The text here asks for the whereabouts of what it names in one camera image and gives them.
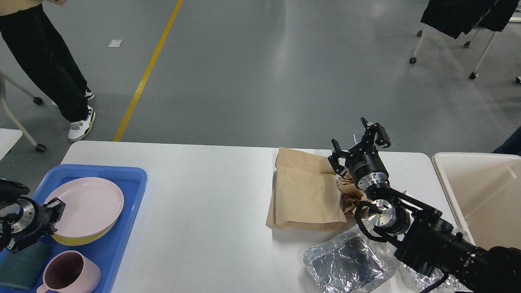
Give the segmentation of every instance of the green sponge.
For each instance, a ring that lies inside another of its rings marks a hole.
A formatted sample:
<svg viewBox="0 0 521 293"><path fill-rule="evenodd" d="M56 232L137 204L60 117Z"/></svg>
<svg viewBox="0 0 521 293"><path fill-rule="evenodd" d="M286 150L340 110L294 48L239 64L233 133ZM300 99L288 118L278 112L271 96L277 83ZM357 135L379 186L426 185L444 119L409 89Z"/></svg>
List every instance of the green sponge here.
<svg viewBox="0 0 521 293"><path fill-rule="evenodd" d="M42 273L51 247L37 242L17 253L7 253L0 264L0 286L29 290Z"/></svg>

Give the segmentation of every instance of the shoe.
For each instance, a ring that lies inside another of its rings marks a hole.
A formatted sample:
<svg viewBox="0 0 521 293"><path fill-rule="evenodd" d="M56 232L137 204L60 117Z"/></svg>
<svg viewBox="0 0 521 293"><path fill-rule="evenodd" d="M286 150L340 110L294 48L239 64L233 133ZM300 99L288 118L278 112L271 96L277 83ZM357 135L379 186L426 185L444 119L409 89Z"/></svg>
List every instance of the shoe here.
<svg viewBox="0 0 521 293"><path fill-rule="evenodd" d="M91 89L89 89L89 87L87 87L87 88L85 89L85 98L87 99L87 101L92 100L94 97L95 97L95 96L94 96L94 92L91 91ZM56 103L55 103L54 101L52 101L52 102L53 102L53 106L54 106L56 109L58 109L58 108L59 108L58 105L56 105Z"/></svg>
<svg viewBox="0 0 521 293"><path fill-rule="evenodd" d="M87 101L90 101L94 98L94 92L91 91L91 89L89 89L89 87L87 87L85 89L85 98L87 99Z"/></svg>
<svg viewBox="0 0 521 293"><path fill-rule="evenodd" d="M91 131L92 125L94 124L94 119L96 118L96 112L91 106L87 106L87 108L89 109L89 114L87 115L87 118L85 118L85 120L73 122L70 124L70 141L82 140Z"/></svg>

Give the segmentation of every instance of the yellow floor line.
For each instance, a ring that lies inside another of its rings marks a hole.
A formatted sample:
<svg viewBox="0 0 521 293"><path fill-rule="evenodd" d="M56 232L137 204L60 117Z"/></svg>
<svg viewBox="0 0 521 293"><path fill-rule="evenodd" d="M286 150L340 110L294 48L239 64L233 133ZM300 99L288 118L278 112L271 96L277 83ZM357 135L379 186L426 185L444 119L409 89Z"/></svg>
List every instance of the yellow floor line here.
<svg viewBox="0 0 521 293"><path fill-rule="evenodd" d="M163 48L163 44L165 43L166 37L168 36L168 32L170 31L170 28L172 27L173 21L176 19L177 12L179 11L179 7L181 7L181 4L183 3L183 0L178 0L176 7L172 11L172 15L170 15L170 19L168 20L168 23L165 26L165 30L163 31L163 34L161 35L161 38L159 39L159 42L157 43L156 50L154 51L154 54L152 54L152 58L150 58L150 61L148 62L148 66L146 67L145 73L143 73L143 77L141 78L141 81L139 82L138 88L136 89L134 93L134 97L132 98L132 101L130 101L130 105L125 112L125 115L123 117L123 120L121 120L121 123L119 124L118 131L116 131L116 135L114 135L114 138L112 141L120 141L121 137L123 136L123 133L125 132L125 129L127 128L127 125L130 121L130 117L132 117L132 113L134 112L135 106L138 104L139 98L141 97L141 93L143 92L143 89L145 88L146 81L148 80L148 77L150 76L150 73L152 72L152 69L154 68L154 65L156 64L157 57L159 56L159 53L161 52L161 49Z"/></svg>

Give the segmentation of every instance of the brown paper bag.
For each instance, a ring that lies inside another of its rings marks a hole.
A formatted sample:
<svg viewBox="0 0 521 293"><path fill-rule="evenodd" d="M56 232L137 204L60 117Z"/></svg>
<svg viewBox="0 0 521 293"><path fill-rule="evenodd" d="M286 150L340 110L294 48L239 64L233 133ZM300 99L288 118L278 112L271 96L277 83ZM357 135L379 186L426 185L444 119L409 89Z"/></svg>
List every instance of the brown paper bag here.
<svg viewBox="0 0 521 293"><path fill-rule="evenodd" d="M328 231L342 227L336 174L326 157L279 148L266 225Z"/></svg>

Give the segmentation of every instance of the black jacket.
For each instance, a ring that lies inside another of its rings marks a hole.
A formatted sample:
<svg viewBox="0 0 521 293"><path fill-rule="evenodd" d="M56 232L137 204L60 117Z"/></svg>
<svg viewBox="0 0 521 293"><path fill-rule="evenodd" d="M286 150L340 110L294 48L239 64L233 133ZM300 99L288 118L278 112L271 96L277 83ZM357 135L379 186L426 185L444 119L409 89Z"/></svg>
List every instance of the black jacket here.
<svg viewBox="0 0 521 293"><path fill-rule="evenodd" d="M502 31L519 0L430 0L421 22L453 38L478 25Z"/></svg>

